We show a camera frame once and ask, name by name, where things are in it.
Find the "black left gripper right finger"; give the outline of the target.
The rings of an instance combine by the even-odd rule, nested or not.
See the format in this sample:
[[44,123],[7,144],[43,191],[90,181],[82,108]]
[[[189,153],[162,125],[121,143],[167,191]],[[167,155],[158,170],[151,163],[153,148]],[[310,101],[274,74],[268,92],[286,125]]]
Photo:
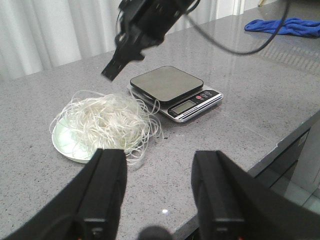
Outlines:
[[222,151],[195,152],[191,186],[203,240],[318,240],[320,216],[258,182]]

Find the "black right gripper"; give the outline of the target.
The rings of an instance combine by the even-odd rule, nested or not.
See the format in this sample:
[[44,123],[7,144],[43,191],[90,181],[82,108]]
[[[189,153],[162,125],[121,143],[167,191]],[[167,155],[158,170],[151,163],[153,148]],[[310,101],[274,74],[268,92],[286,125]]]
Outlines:
[[119,4],[120,32],[116,50],[101,75],[113,81],[126,65],[142,61],[142,50],[158,46],[182,15],[189,14],[198,0],[123,0]]

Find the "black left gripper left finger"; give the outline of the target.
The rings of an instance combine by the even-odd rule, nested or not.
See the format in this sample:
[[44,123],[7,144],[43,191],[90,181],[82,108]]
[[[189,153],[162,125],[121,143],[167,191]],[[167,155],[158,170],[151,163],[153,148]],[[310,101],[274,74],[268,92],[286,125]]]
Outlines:
[[98,149],[55,198],[6,239],[116,239],[127,173],[123,150]]

